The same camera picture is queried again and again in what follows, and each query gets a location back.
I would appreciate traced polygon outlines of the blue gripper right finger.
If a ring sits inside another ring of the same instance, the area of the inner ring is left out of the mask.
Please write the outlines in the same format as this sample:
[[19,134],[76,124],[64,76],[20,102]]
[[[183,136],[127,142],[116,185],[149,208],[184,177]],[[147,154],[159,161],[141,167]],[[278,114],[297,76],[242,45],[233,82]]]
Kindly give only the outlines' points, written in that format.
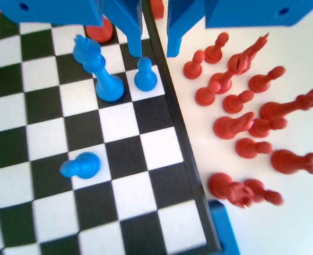
[[313,0],[169,1],[167,57],[176,57],[182,37],[202,18],[206,28],[293,26],[313,10]]

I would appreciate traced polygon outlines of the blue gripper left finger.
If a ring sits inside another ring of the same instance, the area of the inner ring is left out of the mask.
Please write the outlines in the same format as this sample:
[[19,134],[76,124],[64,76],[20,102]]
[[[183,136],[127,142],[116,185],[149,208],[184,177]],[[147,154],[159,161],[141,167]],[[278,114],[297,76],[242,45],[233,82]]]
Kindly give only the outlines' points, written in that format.
[[127,37],[132,56],[142,56],[142,2],[93,0],[0,0],[0,11],[16,23],[103,25],[103,17]]

